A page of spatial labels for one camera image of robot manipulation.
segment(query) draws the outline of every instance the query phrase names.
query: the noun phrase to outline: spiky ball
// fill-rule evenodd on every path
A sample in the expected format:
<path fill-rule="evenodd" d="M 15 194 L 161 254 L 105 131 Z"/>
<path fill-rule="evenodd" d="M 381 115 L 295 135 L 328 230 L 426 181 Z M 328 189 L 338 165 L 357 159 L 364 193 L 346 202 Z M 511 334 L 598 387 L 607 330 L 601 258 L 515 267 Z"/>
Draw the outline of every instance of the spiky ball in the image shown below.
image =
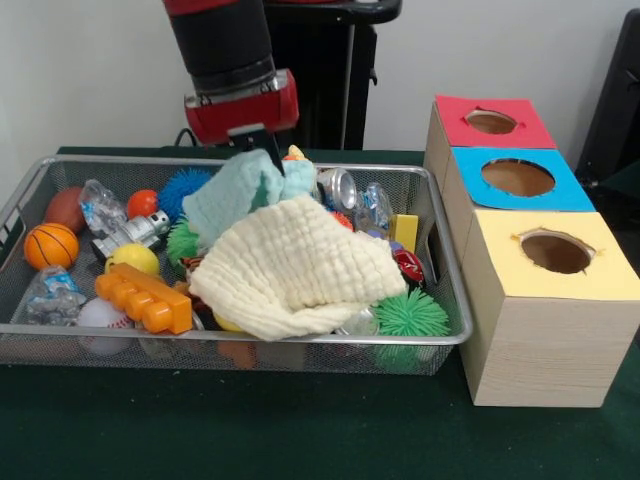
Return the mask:
<path fill-rule="evenodd" d="M 180 262 L 184 257 L 198 255 L 198 234 L 189 230 L 189 221 L 182 217 L 173 226 L 167 238 L 167 256 L 174 270 L 184 275 L 184 266 Z"/>
<path fill-rule="evenodd" d="M 182 215 L 182 199 L 197 192 L 211 180 L 211 174 L 196 168 L 182 169 L 173 175 L 158 193 L 158 207 L 175 223 Z"/>
<path fill-rule="evenodd" d="M 441 337 L 450 332 L 447 312 L 419 289 L 409 295 L 385 298 L 373 311 L 380 335 Z"/>
<path fill-rule="evenodd" d="M 447 312 L 420 289 L 386 298 L 373 311 L 380 325 L 379 335 L 441 337 L 451 331 Z M 391 373 L 417 373 L 422 365 L 420 353 L 414 346 L 377 345 L 374 360 L 379 368 Z"/>

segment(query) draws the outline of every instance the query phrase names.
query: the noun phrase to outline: stacked wooden boxes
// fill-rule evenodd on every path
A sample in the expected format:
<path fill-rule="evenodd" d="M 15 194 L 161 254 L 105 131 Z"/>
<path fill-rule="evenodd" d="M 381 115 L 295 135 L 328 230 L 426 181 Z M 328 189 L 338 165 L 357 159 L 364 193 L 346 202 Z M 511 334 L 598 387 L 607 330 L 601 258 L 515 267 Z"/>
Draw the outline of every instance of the stacked wooden boxes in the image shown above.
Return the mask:
<path fill-rule="evenodd" d="M 436 98 L 438 182 L 474 314 L 476 405 L 602 405 L 640 324 L 640 280 L 528 100 Z"/>

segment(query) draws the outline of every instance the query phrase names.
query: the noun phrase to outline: crushed plastic bottle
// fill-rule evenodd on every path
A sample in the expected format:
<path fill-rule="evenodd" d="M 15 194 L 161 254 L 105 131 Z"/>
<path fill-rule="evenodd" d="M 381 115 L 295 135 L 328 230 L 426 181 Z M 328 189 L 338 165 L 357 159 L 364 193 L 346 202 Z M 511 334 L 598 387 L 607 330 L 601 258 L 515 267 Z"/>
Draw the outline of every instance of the crushed plastic bottle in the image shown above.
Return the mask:
<path fill-rule="evenodd" d="M 28 323 L 74 325 L 87 298 L 80 293 L 71 275 L 59 265 L 45 268 L 27 290 Z"/>
<path fill-rule="evenodd" d="M 94 235 L 105 237 L 127 223 L 127 212 L 115 194 L 95 179 L 87 180 L 78 197 L 84 219 Z"/>
<path fill-rule="evenodd" d="M 380 232 L 388 238 L 393 208 L 389 195 L 379 183 L 370 183 L 364 192 L 358 192 L 354 223 L 356 230 Z"/>

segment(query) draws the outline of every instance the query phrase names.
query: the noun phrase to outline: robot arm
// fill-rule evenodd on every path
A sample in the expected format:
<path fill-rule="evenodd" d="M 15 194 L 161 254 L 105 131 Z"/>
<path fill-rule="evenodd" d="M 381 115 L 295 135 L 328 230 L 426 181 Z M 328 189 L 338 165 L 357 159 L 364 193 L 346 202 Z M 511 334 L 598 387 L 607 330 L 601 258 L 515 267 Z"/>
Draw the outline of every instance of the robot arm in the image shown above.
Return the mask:
<path fill-rule="evenodd" d="M 276 70 L 262 0 L 164 0 L 195 92 L 187 120 L 203 144 L 266 147 L 281 172 L 273 133 L 298 121 L 296 84 Z"/>

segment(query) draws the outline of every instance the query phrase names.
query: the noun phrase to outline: green spiky ball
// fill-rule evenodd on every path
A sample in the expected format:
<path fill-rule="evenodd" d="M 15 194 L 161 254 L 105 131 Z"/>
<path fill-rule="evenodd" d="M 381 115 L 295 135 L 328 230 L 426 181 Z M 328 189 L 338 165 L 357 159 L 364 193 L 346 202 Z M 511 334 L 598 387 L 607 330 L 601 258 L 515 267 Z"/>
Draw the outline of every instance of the green spiky ball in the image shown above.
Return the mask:
<path fill-rule="evenodd" d="M 379 335 L 443 337 L 451 331 L 447 312 L 419 289 L 386 298 L 373 311 L 380 325 Z M 375 363 L 390 373 L 416 373 L 421 365 L 418 352 L 414 346 L 378 345 Z"/>
<path fill-rule="evenodd" d="M 189 230 L 189 221 L 182 217 L 173 226 L 167 238 L 167 256 L 174 270 L 184 275 L 185 269 L 180 263 L 183 257 L 198 255 L 198 234 Z"/>

